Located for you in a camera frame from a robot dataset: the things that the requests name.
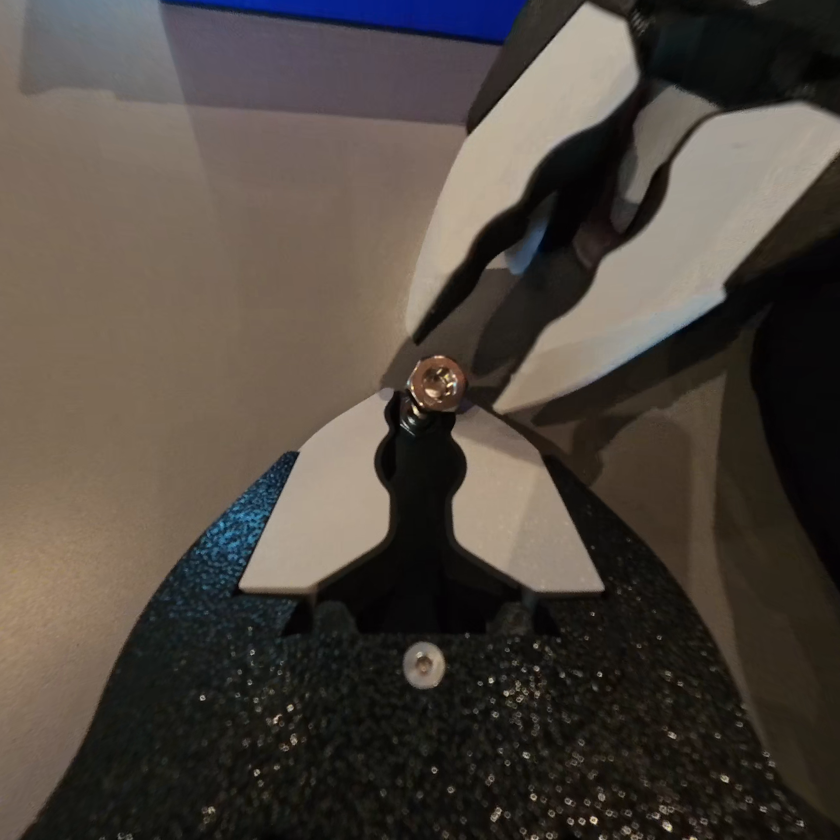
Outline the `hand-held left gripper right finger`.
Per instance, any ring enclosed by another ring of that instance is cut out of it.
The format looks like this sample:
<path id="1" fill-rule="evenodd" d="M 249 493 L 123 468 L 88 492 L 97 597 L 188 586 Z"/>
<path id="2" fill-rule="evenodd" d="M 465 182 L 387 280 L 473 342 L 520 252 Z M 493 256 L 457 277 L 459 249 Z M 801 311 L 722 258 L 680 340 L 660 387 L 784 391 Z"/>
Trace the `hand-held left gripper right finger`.
<path id="1" fill-rule="evenodd" d="M 540 452 L 478 406 L 457 416 L 451 437 L 466 463 L 451 503 L 458 545 L 536 595 L 602 594 Z"/>

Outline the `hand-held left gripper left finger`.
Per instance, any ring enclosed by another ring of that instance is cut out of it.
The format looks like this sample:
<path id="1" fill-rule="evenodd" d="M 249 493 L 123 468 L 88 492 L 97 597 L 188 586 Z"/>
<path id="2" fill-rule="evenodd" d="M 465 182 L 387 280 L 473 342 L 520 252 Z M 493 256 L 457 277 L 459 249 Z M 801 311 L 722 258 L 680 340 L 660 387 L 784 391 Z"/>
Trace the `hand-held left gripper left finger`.
<path id="1" fill-rule="evenodd" d="M 376 454 L 391 428 L 384 388 L 301 446 L 239 581 L 246 594 L 302 596 L 375 549 L 391 525 Z"/>

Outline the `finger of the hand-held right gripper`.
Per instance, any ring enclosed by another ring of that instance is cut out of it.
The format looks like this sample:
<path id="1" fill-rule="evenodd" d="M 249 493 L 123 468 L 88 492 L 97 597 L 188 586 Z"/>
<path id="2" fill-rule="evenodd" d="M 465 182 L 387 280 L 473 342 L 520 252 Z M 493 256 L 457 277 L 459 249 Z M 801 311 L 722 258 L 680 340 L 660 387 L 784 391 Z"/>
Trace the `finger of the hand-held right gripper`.
<path id="1" fill-rule="evenodd" d="M 518 241 L 544 198 L 598 168 L 640 75 L 628 20 L 583 3 L 468 133 L 409 290 L 406 331 L 416 344 Z"/>
<path id="2" fill-rule="evenodd" d="M 493 410 L 576 392 L 720 305 L 838 149 L 838 116 L 802 101 L 701 121 L 667 162 L 646 225 L 600 260 L 584 297 L 543 329 Z"/>

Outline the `silver hex bolt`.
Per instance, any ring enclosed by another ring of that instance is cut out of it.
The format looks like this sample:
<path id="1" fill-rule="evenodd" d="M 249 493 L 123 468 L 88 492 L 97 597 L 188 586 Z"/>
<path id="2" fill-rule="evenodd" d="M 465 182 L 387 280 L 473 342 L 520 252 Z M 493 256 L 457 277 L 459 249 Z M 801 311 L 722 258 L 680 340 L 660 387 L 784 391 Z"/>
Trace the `silver hex bolt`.
<path id="1" fill-rule="evenodd" d="M 418 405 L 409 392 L 401 394 L 398 418 L 402 431 L 415 438 L 429 434 L 439 426 L 438 414 Z"/>

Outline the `silver hex nut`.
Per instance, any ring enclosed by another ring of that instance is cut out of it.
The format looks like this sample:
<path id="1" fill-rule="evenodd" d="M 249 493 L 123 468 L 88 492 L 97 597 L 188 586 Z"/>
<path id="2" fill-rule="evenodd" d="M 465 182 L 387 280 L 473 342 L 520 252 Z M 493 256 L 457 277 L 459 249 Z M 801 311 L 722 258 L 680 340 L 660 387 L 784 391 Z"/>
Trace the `silver hex nut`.
<path id="1" fill-rule="evenodd" d="M 406 389 L 421 411 L 452 413 L 464 400 L 468 382 L 455 360 L 435 354 L 415 364 L 406 381 Z"/>

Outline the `person's right forearm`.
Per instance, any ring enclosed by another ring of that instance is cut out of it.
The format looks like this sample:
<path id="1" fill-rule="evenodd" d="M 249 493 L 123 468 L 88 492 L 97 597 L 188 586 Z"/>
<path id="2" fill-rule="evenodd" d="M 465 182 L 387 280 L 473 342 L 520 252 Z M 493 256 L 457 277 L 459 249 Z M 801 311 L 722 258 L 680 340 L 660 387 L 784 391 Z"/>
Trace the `person's right forearm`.
<path id="1" fill-rule="evenodd" d="M 731 334 L 759 321 L 748 367 L 759 428 L 722 445 L 731 484 L 764 536 L 788 539 L 797 522 L 838 585 L 838 235 L 727 292 Z"/>

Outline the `person's right hand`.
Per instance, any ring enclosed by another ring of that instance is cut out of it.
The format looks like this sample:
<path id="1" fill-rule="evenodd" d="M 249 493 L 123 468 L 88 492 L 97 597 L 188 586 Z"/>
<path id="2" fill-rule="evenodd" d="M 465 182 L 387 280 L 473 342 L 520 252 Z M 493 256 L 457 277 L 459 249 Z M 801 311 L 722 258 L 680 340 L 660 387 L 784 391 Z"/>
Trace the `person's right hand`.
<path id="1" fill-rule="evenodd" d="M 587 270 L 595 270 L 603 258 L 625 240 L 613 223 L 613 196 L 604 194 L 591 207 L 571 240 L 571 249 Z"/>

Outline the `blue plastic bin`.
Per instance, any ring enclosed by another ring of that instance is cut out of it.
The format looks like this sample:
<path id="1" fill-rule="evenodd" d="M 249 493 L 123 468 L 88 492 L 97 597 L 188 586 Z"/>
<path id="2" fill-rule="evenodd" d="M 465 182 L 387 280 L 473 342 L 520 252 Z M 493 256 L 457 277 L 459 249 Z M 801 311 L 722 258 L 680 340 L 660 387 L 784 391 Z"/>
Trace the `blue plastic bin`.
<path id="1" fill-rule="evenodd" d="M 500 45 L 524 1 L 163 1 L 163 5 Z"/>

